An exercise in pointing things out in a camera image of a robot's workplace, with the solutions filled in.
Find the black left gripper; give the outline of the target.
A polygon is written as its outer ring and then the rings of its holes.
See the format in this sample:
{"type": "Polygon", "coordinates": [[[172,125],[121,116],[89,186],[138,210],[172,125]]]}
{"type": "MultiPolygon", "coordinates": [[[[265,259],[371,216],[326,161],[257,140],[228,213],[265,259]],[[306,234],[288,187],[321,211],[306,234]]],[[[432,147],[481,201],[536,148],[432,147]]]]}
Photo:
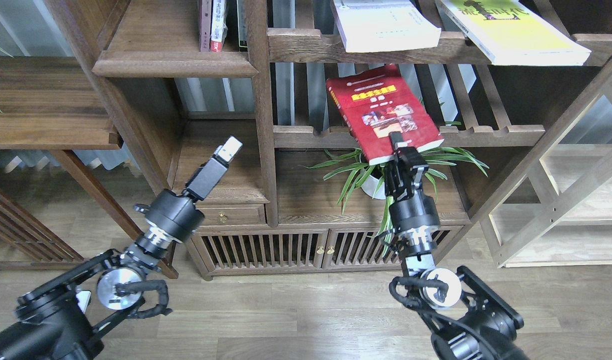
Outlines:
{"type": "Polygon", "coordinates": [[[185,196],[193,202],[205,200],[214,187],[220,182],[229,163],[240,151],[243,144],[234,136],[229,136],[223,145],[216,150],[216,156],[205,162],[185,183],[185,196]]]}

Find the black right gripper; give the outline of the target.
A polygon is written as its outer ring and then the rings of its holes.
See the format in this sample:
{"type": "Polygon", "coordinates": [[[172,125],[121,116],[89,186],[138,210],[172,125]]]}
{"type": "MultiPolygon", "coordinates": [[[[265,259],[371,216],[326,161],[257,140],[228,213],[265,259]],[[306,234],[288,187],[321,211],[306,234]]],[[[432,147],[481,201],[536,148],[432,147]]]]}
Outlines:
{"type": "Polygon", "coordinates": [[[429,164],[414,146],[405,146],[401,132],[390,132],[389,139],[395,154],[384,168],[386,196],[396,201],[421,196],[424,194],[422,180],[429,164]]]}

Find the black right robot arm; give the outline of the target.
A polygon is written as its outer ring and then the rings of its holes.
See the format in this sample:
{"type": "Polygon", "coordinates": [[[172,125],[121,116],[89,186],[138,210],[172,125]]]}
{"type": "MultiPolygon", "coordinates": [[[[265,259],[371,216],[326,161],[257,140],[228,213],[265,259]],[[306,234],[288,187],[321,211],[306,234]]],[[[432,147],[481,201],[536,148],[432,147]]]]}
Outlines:
{"type": "Polygon", "coordinates": [[[383,172],[385,192],[393,199],[389,248],[403,271],[390,282],[390,294],[420,315],[441,360],[525,360],[514,344],[523,317],[468,267],[452,271],[435,265],[432,233],[440,219],[422,185],[429,166],[401,132],[389,137],[393,159],[383,172]]]}

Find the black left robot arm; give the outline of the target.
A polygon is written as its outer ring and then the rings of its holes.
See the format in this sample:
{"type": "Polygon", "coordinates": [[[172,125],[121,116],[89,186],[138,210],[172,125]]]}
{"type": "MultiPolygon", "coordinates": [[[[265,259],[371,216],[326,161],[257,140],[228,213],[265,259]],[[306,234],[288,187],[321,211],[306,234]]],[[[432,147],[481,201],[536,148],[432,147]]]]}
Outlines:
{"type": "Polygon", "coordinates": [[[208,197],[241,147],[229,137],[180,194],[165,189],[151,204],[137,203],[150,227],[124,251],[104,251],[18,297],[17,321],[0,332],[0,360],[91,360],[122,321],[171,313],[166,282],[147,276],[159,271],[169,246],[191,239],[204,219],[196,202],[208,197]]]}

